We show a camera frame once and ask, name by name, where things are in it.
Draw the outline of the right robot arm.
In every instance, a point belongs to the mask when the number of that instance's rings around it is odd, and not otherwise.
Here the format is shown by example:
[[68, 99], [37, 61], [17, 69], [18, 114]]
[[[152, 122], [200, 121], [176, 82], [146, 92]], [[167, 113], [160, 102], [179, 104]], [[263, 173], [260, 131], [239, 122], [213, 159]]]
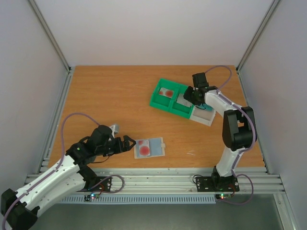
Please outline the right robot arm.
[[192, 75], [192, 79], [194, 86], [189, 86], [183, 97], [194, 105], [206, 104], [223, 117], [222, 139], [225, 145], [211, 176], [197, 177], [199, 191], [224, 192], [228, 188], [238, 191], [235, 168], [243, 153], [253, 148], [257, 140], [254, 111], [249, 106], [242, 107], [232, 102], [217, 87], [210, 86], [204, 72]]

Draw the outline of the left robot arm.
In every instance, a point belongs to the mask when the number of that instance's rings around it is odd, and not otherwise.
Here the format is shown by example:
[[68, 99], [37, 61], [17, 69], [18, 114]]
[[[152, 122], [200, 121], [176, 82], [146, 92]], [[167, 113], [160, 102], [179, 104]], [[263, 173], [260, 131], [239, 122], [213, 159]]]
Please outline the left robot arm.
[[62, 198], [99, 186], [96, 173], [89, 167], [96, 157], [110, 157], [130, 151], [136, 141], [125, 135], [115, 137], [116, 125], [99, 125], [90, 136], [71, 145], [61, 159], [32, 182], [16, 191], [7, 189], [0, 198], [2, 229], [28, 230], [38, 217]]

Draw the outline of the beige leather card holder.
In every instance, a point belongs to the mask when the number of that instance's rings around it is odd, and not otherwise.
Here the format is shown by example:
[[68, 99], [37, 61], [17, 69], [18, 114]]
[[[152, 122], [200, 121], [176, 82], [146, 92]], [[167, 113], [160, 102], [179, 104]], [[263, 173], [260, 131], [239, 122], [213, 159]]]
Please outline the beige leather card holder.
[[135, 159], [146, 159], [152, 157], [163, 157], [165, 156], [166, 145], [164, 139], [160, 138], [148, 138], [136, 140], [134, 146], [134, 158]]

